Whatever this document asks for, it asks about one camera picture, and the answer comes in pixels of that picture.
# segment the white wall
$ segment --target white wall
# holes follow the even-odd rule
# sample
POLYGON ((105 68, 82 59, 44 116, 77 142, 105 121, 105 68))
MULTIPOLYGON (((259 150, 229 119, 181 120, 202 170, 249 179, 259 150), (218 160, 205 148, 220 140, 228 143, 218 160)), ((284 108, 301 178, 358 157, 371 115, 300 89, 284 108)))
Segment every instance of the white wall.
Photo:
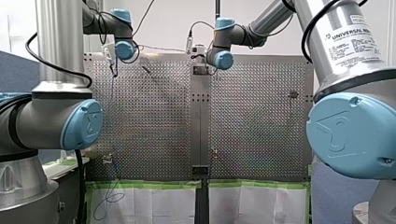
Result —
MULTIPOLYGON (((151 0, 104 0, 105 10, 126 7, 133 14, 134 28, 137 27, 151 0)), ((273 0, 222 0, 221 15, 233 17, 238 23, 248 24, 254 20, 273 0)), ((29 57, 24 43, 35 32, 35 0, 0 0, 0 50, 29 57)), ((371 0, 363 8, 369 25, 387 62, 396 64, 396 23, 394 0, 371 0)), ((138 44, 163 48, 184 49, 190 26, 195 21, 214 23, 215 0, 156 0, 136 36, 138 44)), ((202 25, 194 29, 194 42, 208 45, 212 31, 202 25)), ((233 47, 234 53, 301 55, 302 32, 293 19, 291 25, 280 35, 270 37, 266 46, 250 50, 233 47)), ((99 50, 94 43, 91 49, 99 50)))

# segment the light blue joint cap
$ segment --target light blue joint cap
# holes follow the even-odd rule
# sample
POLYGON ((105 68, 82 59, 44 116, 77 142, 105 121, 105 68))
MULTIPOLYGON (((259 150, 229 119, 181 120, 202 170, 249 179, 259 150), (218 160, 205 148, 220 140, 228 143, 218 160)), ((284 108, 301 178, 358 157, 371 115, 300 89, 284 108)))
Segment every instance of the light blue joint cap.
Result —
POLYGON ((134 47, 126 41, 117 42, 115 51, 121 60, 130 60, 134 57, 134 47))
POLYGON ((233 55, 230 51, 224 50, 216 54, 214 65, 221 70, 227 70, 233 66, 233 55))
POLYGON ((64 150, 85 149, 92 146, 103 126, 103 110, 100 104, 91 99, 76 107, 67 119, 61 135, 64 150))
POLYGON ((396 110, 373 97, 340 92, 320 100, 306 124, 318 157, 341 175, 396 178, 396 110))
POLYGON ((111 9, 111 14, 122 19, 123 21, 132 23, 131 12, 129 12, 127 9, 113 8, 113 9, 111 9))
POLYGON ((235 26, 233 18, 219 17, 216 19, 216 30, 225 30, 235 26))

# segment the robotic arm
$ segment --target robotic arm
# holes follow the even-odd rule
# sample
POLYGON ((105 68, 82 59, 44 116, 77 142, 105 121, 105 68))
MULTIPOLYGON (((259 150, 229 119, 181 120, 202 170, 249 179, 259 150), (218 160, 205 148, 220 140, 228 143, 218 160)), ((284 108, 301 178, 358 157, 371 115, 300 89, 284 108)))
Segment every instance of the robotic arm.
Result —
POLYGON ((107 35, 115 36, 120 59, 134 56, 131 15, 126 10, 103 13, 101 22, 81 0, 36 0, 36 11, 40 83, 32 94, 0 94, 4 223, 58 223, 58 184, 47 180, 37 150, 80 150, 99 137, 103 109, 92 99, 92 81, 83 74, 83 34, 103 34, 105 28, 107 35))
POLYGON ((396 78, 396 70, 380 59, 357 1, 275 0, 249 26, 218 18, 208 63, 226 70, 233 66, 231 45, 263 46, 293 13, 284 2, 295 6, 303 30, 316 20, 307 36, 320 83, 307 122, 311 147, 342 175, 396 178, 396 100, 392 80, 384 81, 396 78))

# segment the metal backboard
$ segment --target metal backboard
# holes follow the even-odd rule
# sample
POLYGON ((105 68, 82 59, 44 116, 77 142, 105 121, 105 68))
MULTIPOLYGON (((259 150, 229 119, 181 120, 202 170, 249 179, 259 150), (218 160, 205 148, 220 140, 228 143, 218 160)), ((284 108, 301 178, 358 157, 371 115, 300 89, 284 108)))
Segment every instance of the metal backboard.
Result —
MULTIPOLYGON (((136 63, 121 63, 113 97, 105 58, 87 54, 85 67, 106 109, 87 177, 109 179, 117 170, 128 179, 192 179, 190 58, 143 54, 136 63), (102 160, 109 153, 113 166, 102 160)), ((312 89, 313 68, 298 56, 237 55, 231 70, 212 76, 210 177, 304 180, 312 89)))
POLYGON ((236 59, 212 78, 211 178, 304 180, 312 66, 295 56, 236 59))

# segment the sticker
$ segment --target sticker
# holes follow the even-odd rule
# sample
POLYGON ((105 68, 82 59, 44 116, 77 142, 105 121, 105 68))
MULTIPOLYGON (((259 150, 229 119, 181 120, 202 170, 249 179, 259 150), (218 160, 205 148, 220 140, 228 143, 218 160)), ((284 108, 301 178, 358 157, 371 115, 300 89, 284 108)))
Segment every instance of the sticker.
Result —
POLYGON ((366 24, 349 25, 334 30, 323 38, 334 70, 381 59, 378 45, 366 24))
POLYGON ((350 19, 354 24, 367 24, 366 23, 366 18, 361 15, 351 15, 350 19))

